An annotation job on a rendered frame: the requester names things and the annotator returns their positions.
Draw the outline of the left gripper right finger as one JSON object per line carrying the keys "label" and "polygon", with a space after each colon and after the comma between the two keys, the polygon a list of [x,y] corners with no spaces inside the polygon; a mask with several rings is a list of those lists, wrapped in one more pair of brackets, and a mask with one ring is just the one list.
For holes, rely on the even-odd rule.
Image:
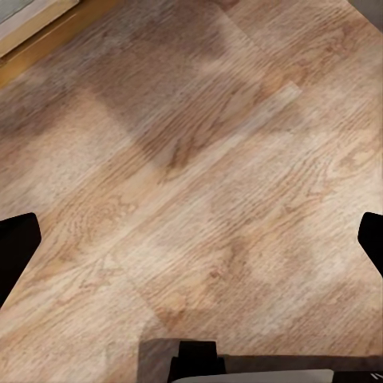
{"label": "left gripper right finger", "polygon": [[383,215],[365,212],[357,240],[383,277]]}

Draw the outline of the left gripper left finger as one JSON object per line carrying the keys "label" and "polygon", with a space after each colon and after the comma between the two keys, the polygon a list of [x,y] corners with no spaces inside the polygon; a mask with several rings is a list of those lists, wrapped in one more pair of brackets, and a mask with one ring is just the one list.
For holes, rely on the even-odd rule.
{"label": "left gripper left finger", "polygon": [[40,243],[33,212],[0,221],[0,309]]}

